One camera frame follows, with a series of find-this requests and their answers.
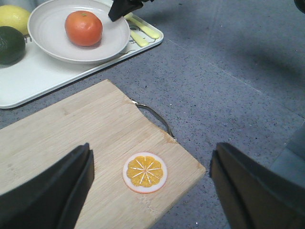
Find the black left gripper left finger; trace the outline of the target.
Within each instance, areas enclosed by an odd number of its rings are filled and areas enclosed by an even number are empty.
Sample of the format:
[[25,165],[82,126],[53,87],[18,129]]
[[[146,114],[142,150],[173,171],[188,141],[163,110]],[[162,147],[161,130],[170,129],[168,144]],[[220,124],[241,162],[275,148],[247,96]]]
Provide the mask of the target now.
[[94,156],[80,145],[0,197],[2,229],[72,229],[94,181]]

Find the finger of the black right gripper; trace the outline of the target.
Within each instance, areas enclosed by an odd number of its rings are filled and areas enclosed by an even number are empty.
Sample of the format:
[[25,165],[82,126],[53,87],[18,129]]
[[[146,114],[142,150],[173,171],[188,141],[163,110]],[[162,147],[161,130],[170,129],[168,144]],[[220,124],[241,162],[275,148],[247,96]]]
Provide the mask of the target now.
[[112,22],[143,7],[144,2],[149,0],[114,0],[108,16]]

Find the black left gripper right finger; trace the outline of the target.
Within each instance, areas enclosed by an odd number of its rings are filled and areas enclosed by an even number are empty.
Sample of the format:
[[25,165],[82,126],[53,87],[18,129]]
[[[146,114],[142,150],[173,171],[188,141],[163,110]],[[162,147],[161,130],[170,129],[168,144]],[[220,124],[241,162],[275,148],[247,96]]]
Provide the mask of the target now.
[[233,145],[217,143],[210,177],[232,229],[303,229],[305,189],[252,160]]

